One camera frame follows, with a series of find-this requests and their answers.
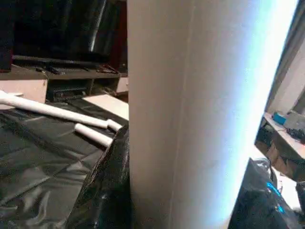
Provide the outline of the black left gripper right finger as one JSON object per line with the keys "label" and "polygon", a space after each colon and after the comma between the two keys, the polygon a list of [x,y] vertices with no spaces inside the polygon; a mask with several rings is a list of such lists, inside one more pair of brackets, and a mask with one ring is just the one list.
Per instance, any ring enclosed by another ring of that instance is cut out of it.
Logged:
{"label": "black left gripper right finger", "polygon": [[301,229],[261,160],[248,161],[233,209],[230,229]]}

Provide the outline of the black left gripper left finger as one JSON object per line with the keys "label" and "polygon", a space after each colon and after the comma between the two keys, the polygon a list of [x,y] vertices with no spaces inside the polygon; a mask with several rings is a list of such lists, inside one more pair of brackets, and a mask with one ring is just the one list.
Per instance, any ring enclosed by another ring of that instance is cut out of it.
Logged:
{"label": "black left gripper left finger", "polygon": [[67,229],[129,229],[129,126],[123,126],[86,177],[66,220]]}

